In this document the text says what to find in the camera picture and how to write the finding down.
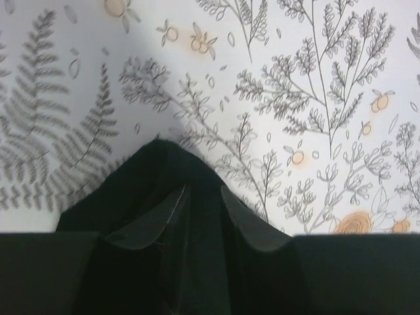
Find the fern leaf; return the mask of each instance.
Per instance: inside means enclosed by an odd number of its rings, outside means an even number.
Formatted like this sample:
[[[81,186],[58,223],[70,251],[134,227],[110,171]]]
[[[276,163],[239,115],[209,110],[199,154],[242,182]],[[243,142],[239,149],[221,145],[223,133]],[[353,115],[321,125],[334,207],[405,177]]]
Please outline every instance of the fern leaf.
[[[414,46],[413,43],[408,38],[407,38],[407,44],[410,50],[413,52],[414,56],[416,56],[416,58],[420,60],[420,48]]]
[[[251,29],[250,42],[252,38],[259,41],[264,41],[267,34],[267,0],[261,0],[260,8],[257,16],[255,17]]]
[[[0,146],[0,173],[10,182],[23,182],[26,177],[30,184],[37,179],[43,182],[49,171],[47,153],[36,139],[9,136]]]
[[[339,120],[337,124],[337,128],[339,127],[346,127],[350,122],[350,118],[353,117],[354,113],[356,112],[357,107],[360,105],[362,101],[363,93],[359,93],[359,95],[354,99],[353,103],[351,104],[350,108],[343,112],[343,116]]]
[[[100,168],[112,153],[107,138],[116,137],[119,132],[112,127],[117,123],[111,118],[114,109],[111,107],[110,83],[106,65],[102,65],[98,98],[90,115],[73,128],[64,138],[54,143],[59,160],[71,171],[80,174],[80,180],[87,188],[101,183],[98,176]]]
[[[69,129],[57,115],[68,114],[67,107],[41,98],[45,92],[69,93],[65,86],[55,82],[57,77],[64,76],[64,72],[55,66],[58,56],[51,52],[53,42],[47,40],[53,33],[51,27],[55,16],[54,11],[46,10],[33,22],[34,30],[29,33],[29,40],[24,43],[26,52],[21,56],[24,63],[18,67],[18,87],[12,90],[6,105],[13,127],[25,137],[37,134],[57,139],[56,129]],[[43,81],[48,78],[54,78],[54,81]]]
[[[240,17],[243,25],[251,23],[251,8],[246,0],[240,0]]]
[[[0,44],[0,50],[6,48],[6,46]],[[2,63],[5,59],[6,59],[7,55],[5,54],[0,54],[0,63]],[[9,74],[11,74],[11,71],[0,68],[0,78],[6,77]],[[3,84],[3,82],[0,81],[0,102],[4,102],[7,99],[6,96],[7,93],[7,88],[6,86]]]
[[[223,19],[224,12],[228,8],[228,4],[221,0],[196,0],[196,2],[210,16],[216,16],[216,21]]]

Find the black fabric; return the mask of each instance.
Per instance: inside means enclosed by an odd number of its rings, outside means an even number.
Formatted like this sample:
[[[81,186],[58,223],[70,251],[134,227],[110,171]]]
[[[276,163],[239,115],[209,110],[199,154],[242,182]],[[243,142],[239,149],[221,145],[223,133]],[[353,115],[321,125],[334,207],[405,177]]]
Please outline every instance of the black fabric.
[[[223,181],[198,157],[155,140],[135,153],[102,186],[63,213],[57,231],[118,230],[179,186],[191,187],[191,212],[181,314],[229,315],[220,224]]]
[[[97,231],[136,255],[137,244],[148,239],[135,235],[136,220],[157,218],[150,212],[156,209],[170,213],[172,206],[162,200],[182,186],[190,187],[189,222],[184,217],[183,225],[168,224],[167,230],[188,236],[188,242],[174,241],[168,251],[176,257],[173,253],[185,249],[185,259],[174,259],[170,268],[166,257],[164,270],[149,267],[150,279],[158,274],[167,279],[165,298],[180,298],[175,314],[420,314],[420,299],[415,298],[419,235],[291,238],[254,215],[198,157],[167,141],[141,148],[96,192],[64,213],[57,231]],[[138,230],[159,234],[163,226]],[[132,237],[121,240],[121,233]],[[161,260],[158,256],[150,252],[149,263]],[[133,257],[121,273],[129,278],[147,260]],[[118,278],[118,271],[113,277]],[[142,284],[139,290],[145,292]]]

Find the branch illustration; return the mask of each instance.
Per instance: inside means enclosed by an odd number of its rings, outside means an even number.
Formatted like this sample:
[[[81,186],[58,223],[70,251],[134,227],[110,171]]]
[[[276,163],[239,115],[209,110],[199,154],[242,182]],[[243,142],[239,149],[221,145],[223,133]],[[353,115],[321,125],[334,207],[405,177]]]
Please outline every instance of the branch illustration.
[[[239,20],[243,37],[252,63],[251,43],[254,39],[267,42],[267,0],[261,0],[258,12],[254,12],[253,0],[196,0],[204,11],[216,20],[223,19],[226,9]]]
[[[251,161],[251,157],[246,153],[257,134],[249,122],[249,114],[238,116],[240,124],[232,130],[233,139],[222,138],[217,123],[210,125],[207,122],[209,115],[214,112],[213,107],[208,105],[210,97],[202,96],[203,91],[196,90],[198,83],[188,74],[185,80],[179,81],[180,93],[177,96],[169,94],[163,87],[169,74],[166,67],[160,66],[152,59],[142,63],[138,58],[130,58],[120,75],[124,98],[131,103],[140,101],[152,104],[157,112],[165,110],[172,102],[178,108],[174,117],[188,118],[186,130],[175,131],[182,146],[190,147],[204,143],[208,150],[212,150],[218,144],[224,146],[228,153],[216,162],[215,168],[256,193],[259,199],[256,208],[260,207],[261,217],[267,221],[266,199],[273,196],[278,188],[276,184],[272,185],[271,178],[279,175],[280,164],[277,163],[276,156],[264,157],[263,161],[268,159],[269,163],[262,165],[261,169],[267,169],[271,173],[262,177],[262,182],[254,177],[251,168],[259,165],[259,162]]]
[[[413,151],[416,126],[405,123],[400,126],[396,135],[396,146],[403,150],[394,154],[394,159],[399,170],[407,176],[407,183],[397,186],[395,191],[400,196],[409,196],[410,201],[405,204],[403,210],[408,213],[420,215],[420,178],[417,169],[420,166],[420,153]]]
[[[289,186],[284,190],[284,195],[278,198],[278,207],[284,207],[286,219],[296,217],[299,223],[303,225],[305,233],[308,233],[307,224],[312,219],[314,208],[310,205],[315,201],[316,196],[311,192],[314,180],[308,178],[304,183],[300,180],[297,188]]]
[[[385,161],[391,155],[390,146],[392,146],[392,142],[384,141],[380,147],[370,153],[365,153],[362,144],[354,142],[351,153],[345,152],[343,154],[343,159],[348,165],[348,174],[343,188],[339,191],[336,190],[337,186],[335,184],[335,179],[339,174],[337,164],[328,165],[324,172],[318,170],[316,176],[327,184],[327,193],[324,199],[324,207],[312,221],[312,224],[310,224],[310,220],[305,222],[305,232],[311,233],[323,223],[333,219],[332,210],[344,198],[345,193],[350,193],[350,204],[352,205],[359,205],[360,198],[363,200],[369,199],[369,190],[373,185],[365,181],[362,174],[363,170],[377,177],[379,184],[382,184],[383,180],[390,179],[389,169],[391,165]]]
[[[234,94],[241,100],[258,102],[254,109],[260,115],[273,112],[274,119],[285,119],[288,126],[283,131],[290,135],[310,132],[327,136],[332,157],[337,131],[348,126],[363,99],[363,93],[353,96],[353,90],[356,85],[371,83],[384,70],[386,58],[382,56],[395,28],[386,25],[387,13],[376,17],[374,8],[362,16],[347,14],[357,2],[354,0],[336,0],[335,7],[328,3],[321,23],[314,18],[315,0],[309,2],[311,6],[306,9],[303,0],[278,0],[286,16],[308,21],[309,34],[294,56],[273,57],[271,67],[263,67],[261,80],[247,70],[240,73]],[[318,26],[322,27],[325,45],[321,45]],[[356,26],[358,35],[353,34]],[[340,54],[345,62],[331,61],[333,81],[328,86],[324,56],[333,59]],[[305,86],[296,84],[297,75],[306,78]],[[307,113],[306,119],[298,113]]]

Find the plant illustration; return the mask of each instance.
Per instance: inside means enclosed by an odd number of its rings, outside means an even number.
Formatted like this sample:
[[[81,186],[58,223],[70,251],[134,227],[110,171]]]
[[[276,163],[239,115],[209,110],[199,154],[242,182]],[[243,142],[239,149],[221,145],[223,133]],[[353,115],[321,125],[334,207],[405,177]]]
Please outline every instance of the plant illustration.
[[[102,177],[102,181],[116,171],[125,161],[126,157],[116,160],[113,163],[106,163],[100,168],[98,173]],[[86,187],[80,186],[77,190],[67,188],[61,189],[62,179],[58,182],[53,178],[49,178],[43,184],[38,182],[33,186],[28,184],[14,184],[10,189],[0,188],[0,209],[9,210],[11,207],[19,208],[25,205],[27,208],[35,208],[37,210],[47,209],[50,212],[58,210],[65,211],[78,201],[86,197],[91,191]]]
[[[117,121],[112,119],[114,108],[111,105],[110,82],[106,65],[103,64],[96,106],[80,123],[80,127],[73,128],[53,144],[57,158],[62,163],[58,171],[52,174],[57,182],[60,177],[68,187],[85,185],[91,190],[102,182],[98,172],[112,153],[108,139],[119,134],[114,129]]]
[[[381,93],[378,90],[372,90],[378,97],[370,104],[372,112],[377,113],[387,108],[389,103],[389,95],[395,95],[394,91]]]
[[[3,44],[0,44],[0,51],[2,51],[5,48],[6,48],[6,46],[4,46]],[[6,58],[7,58],[6,54],[0,53],[0,63],[5,61]],[[4,77],[8,76],[11,73],[12,72],[10,70],[0,68],[0,80],[3,79]],[[7,87],[4,83],[2,83],[0,81],[0,102],[4,103],[6,101],[6,99],[7,99]]]
[[[420,13],[417,13],[417,29],[411,28],[411,34],[413,34],[415,44],[420,45]],[[414,56],[420,60],[420,47],[415,46],[408,37],[407,44]]]
[[[137,12],[130,7],[131,1],[132,0],[104,0],[105,12],[112,18],[121,18],[126,34],[130,32],[129,18],[132,18],[137,23],[141,22]]]
[[[298,183],[293,196],[293,188],[289,187],[284,191],[284,195],[279,197],[278,207],[284,207],[286,217],[297,217],[303,224],[304,231],[308,234],[317,229],[327,221],[334,219],[333,209],[344,198],[346,193],[350,193],[350,204],[359,205],[360,198],[369,199],[369,190],[373,187],[372,183],[366,182],[362,171],[377,177],[379,184],[383,180],[390,179],[389,169],[391,165],[385,161],[391,155],[390,147],[392,142],[384,141],[380,147],[370,153],[365,153],[361,143],[354,142],[350,153],[345,152],[343,159],[348,165],[348,174],[343,184],[343,188],[338,190],[335,180],[339,175],[337,164],[327,165],[324,171],[318,170],[316,177],[318,180],[326,183],[327,193],[324,198],[323,208],[315,215],[313,207],[308,209],[309,205],[316,199],[311,192],[313,179],[306,180],[305,184]]]
[[[114,129],[116,120],[112,119],[111,105],[110,82],[103,64],[95,107],[80,127],[73,128],[52,145],[60,166],[52,173],[41,170],[43,180],[0,188],[0,209],[19,207],[23,201],[29,208],[63,211],[98,188],[127,159],[108,163],[112,153],[108,139],[119,134]]]
[[[164,23],[163,27],[158,27],[158,28],[156,28],[156,30],[158,32],[163,33],[162,40],[161,40],[161,46],[162,47],[165,46],[166,40],[173,43],[174,41],[176,41],[178,39],[179,31],[176,27],[169,26],[168,19],[165,20],[165,23]]]
[[[217,21],[223,19],[226,10],[233,12],[239,20],[243,38],[252,63],[251,43],[254,39],[268,42],[267,37],[267,0],[261,0],[258,12],[254,11],[253,0],[196,0],[205,12],[215,16]]]
[[[370,134],[370,132],[372,132],[372,125],[371,122],[368,121],[366,123],[364,123],[363,121],[361,122],[361,127],[360,127],[360,131],[359,131],[359,136],[358,136],[358,140],[360,140],[360,138],[362,136],[368,136]]]
[[[51,93],[69,93],[57,79],[65,76],[57,68],[58,56],[52,52],[54,43],[49,40],[56,13],[45,10],[33,21],[33,31],[24,43],[23,63],[18,66],[17,88],[4,105],[5,113],[0,117],[2,137],[0,144],[1,170],[9,181],[36,179],[43,182],[48,174],[47,141],[57,140],[56,130],[68,130],[62,115],[68,108],[47,98]]]
[[[394,158],[399,170],[404,172],[408,181],[397,186],[395,191],[400,196],[409,197],[409,202],[403,207],[404,211],[420,215],[420,177],[417,173],[420,166],[420,153],[413,149],[416,129],[413,123],[404,123],[396,135],[396,146],[400,147],[402,151],[397,152]]]
[[[344,129],[360,105],[363,93],[353,95],[355,86],[371,83],[384,70],[382,58],[395,28],[387,27],[387,13],[376,17],[375,8],[362,16],[346,9],[355,0],[336,0],[335,7],[328,3],[324,19],[314,19],[315,0],[309,1],[308,10],[303,0],[278,0],[286,16],[306,21],[310,34],[303,39],[302,47],[292,55],[273,57],[271,67],[262,68],[262,79],[255,79],[244,70],[238,74],[239,83],[234,94],[240,99],[257,101],[255,111],[261,115],[273,113],[274,118],[286,120],[283,129],[290,135],[316,133],[328,138],[332,156],[333,140],[339,129]],[[353,34],[357,27],[359,36]],[[318,34],[322,28],[325,44]],[[344,55],[345,63],[334,60]],[[326,81],[326,56],[331,60],[333,80]],[[299,85],[295,76],[306,78],[307,87]],[[315,89],[315,80],[322,87]]]
[[[191,49],[198,51],[200,54],[208,52],[213,60],[216,59],[216,51],[213,44],[216,43],[217,37],[207,39],[207,32],[203,33],[195,22],[192,24],[192,27],[194,28],[195,35],[191,35]]]
[[[305,182],[301,180],[297,183],[297,188],[292,186],[284,190],[284,195],[278,198],[278,207],[284,207],[286,219],[296,217],[303,225],[305,233],[309,233],[307,224],[314,215],[314,208],[310,205],[315,201],[316,196],[311,191],[314,180],[308,178]]]
[[[299,141],[299,143],[297,144],[298,149],[302,146],[302,143],[302,140]],[[305,159],[305,153],[302,150],[295,150],[291,146],[283,146],[283,149],[290,155],[287,159],[287,166],[289,166],[290,163],[294,165],[299,165]]]
[[[249,113],[238,116],[238,126],[231,130],[233,138],[221,137],[218,124],[210,124],[208,120],[215,111],[214,106],[209,105],[210,96],[203,96],[203,91],[196,87],[198,82],[189,74],[179,81],[181,91],[178,95],[169,94],[163,86],[169,75],[166,67],[152,59],[142,63],[139,58],[129,58],[120,75],[124,99],[130,103],[152,104],[157,112],[166,110],[169,104],[176,106],[174,118],[188,119],[184,130],[172,130],[180,145],[191,147],[203,143],[208,150],[217,145],[224,147],[226,153],[212,165],[213,168],[254,191],[258,199],[255,210],[268,221],[266,201],[277,196],[280,183],[276,178],[282,173],[276,152],[270,151],[262,159],[247,154],[251,142],[257,138]]]

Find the fern illustration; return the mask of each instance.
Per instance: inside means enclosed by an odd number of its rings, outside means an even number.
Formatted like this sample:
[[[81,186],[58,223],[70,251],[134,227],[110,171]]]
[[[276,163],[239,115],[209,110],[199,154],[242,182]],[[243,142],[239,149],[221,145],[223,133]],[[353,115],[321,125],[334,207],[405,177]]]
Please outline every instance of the fern illustration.
[[[222,20],[227,9],[239,20],[249,59],[252,63],[251,43],[254,39],[268,43],[267,36],[267,0],[261,0],[258,12],[254,12],[253,0],[196,0],[204,11],[216,20]]]
[[[106,65],[103,64],[96,106],[80,127],[73,128],[72,132],[53,144],[62,165],[52,174],[52,180],[63,192],[83,185],[92,190],[102,182],[98,172],[112,153],[108,139],[119,134],[113,129],[117,121],[111,117],[114,113],[111,105],[110,83]]]
[[[189,74],[179,80],[181,91],[178,95],[169,94],[163,86],[169,74],[166,67],[152,59],[143,63],[139,58],[129,58],[120,75],[123,97],[130,103],[151,104],[157,112],[166,110],[170,104],[177,108],[174,118],[188,119],[183,130],[171,129],[181,146],[190,148],[204,144],[208,150],[216,146],[226,149],[227,153],[211,163],[211,166],[239,182],[240,186],[255,192],[258,199],[255,210],[268,221],[266,200],[277,196],[280,183],[274,181],[274,178],[282,173],[276,153],[267,153],[262,161],[251,159],[246,153],[257,134],[251,126],[249,113],[238,116],[239,124],[232,129],[233,138],[223,138],[219,135],[218,124],[208,122],[209,116],[215,111],[209,104],[210,96],[203,96],[203,91],[196,88],[198,82]],[[261,180],[257,179],[254,172],[261,174]]]
[[[125,161],[127,161],[127,157],[101,166],[98,174],[102,182]],[[92,192],[92,189],[88,189],[85,185],[76,189],[61,189],[61,183],[64,181],[67,181],[67,179],[59,179],[57,181],[54,180],[54,177],[50,177],[44,184],[36,182],[34,185],[26,183],[22,185],[15,184],[9,189],[2,187],[0,188],[0,210],[25,206],[28,209],[37,209],[39,211],[45,209],[49,212],[63,212]]]
[[[58,61],[57,55],[49,52],[54,47],[49,37],[53,34],[51,27],[55,16],[54,11],[46,10],[33,22],[34,30],[29,33],[29,41],[24,43],[24,63],[18,67],[18,89],[12,90],[12,96],[5,105],[9,119],[25,137],[36,133],[56,140],[58,136],[53,127],[69,129],[68,124],[55,114],[68,114],[67,107],[42,97],[43,93],[69,92],[56,82],[56,78],[64,76],[64,72],[54,65]]]
[[[34,30],[24,43],[23,64],[18,66],[16,82],[11,97],[4,106],[0,124],[5,141],[0,144],[1,172],[9,181],[42,183],[49,173],[46,140],[56,140],[54,128],[68,129],[68,124],[57,114],[68,114],[62,104],[48,100],[47,93],[68,93],[68,89],[56,82],[64,72],[54,65],[58,57],[50,50],[54,47],[49,37],[55,12],[46,10],[33,22]]]
[[[3,44],[0,43],[0,63],[2,63],[3,61],[5,61],[5,59],[7,58],[7,55],[4,53],[1,53],[1,51],[3,49],[5,49],[6,46],[4,46]],[[1,68],[0,69],[0,80],[2,80],[4,77],[8,76],[9,74],[11,74],[10,70]],[[7,99],[7,87],[6,85],[0,81],[0,102],[5,102]]]
[[[407,37],[407,44],[414,56],[420,60],[420,13],[417,13],[417,27],[411,28],[415,43],[412,43]],[[417,75],[417,82],[420,85],[420,74]]]
[[[310,10],[303,0],[278,0],[286,16],[308,21],[310,34],[302,41],[295,55],[280,55],[272,59],[271,67],[264,66],[262,80],[255,79],[247,70],[238,75],[234,94],[240,99],[258,100],[255,111],[261,115],[274,114],[274,119],[286,120],[284,132],[290,135],[317,133],[328,138],[329,153],[337,131],[348,126],[362,102],[363,93],[352,95],[355,86],[370,84],[384,70],[383,55],[394,36],[394,26],[387,26],[387,13],[376,16],[374,8],[362,16],[346,14],[355,0],[336,0],[335,6],[324,7],[323,21],[314,19],[312,1]],[[318,26],[326,44],[320,45]],[[353,34],[358,28],[358,35]],[[332,60],[332,82],[327,85],[325,56],[330,59],[341,54],[344,63]],[[306,78],[305,86],[297,84],[296,75]]]

